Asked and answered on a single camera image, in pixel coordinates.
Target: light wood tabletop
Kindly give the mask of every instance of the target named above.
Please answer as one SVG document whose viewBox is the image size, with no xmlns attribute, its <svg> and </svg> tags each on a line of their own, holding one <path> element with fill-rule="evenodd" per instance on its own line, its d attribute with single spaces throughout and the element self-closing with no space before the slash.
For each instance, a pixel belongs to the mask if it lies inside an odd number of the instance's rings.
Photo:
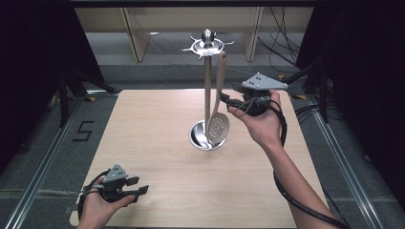
<svg viewBox="0 0 405 229">
<path fill-rule="evenodd" d="M 224 93 L 241 98 L 231 90 Z M 279 92 L 288 123 L 285 149 L 325 201 L 309 150 L 288 94 Z M 216 91 L 211 92 L 211 104 Z M 204 119 L 204 90 L 122 91 L 83 185 L 119 164 L 138 189 L 137 203 L 120 209 L 110 226 L 160 228 L 295 228 L 287 201 L 277 190 L 272 167 L 245 125 L 228 113 L 230 130 L 222 147 L 202 151 L 189 141 Z M 71 224 L 78 225 L 77 212 Z"/>
</svg>

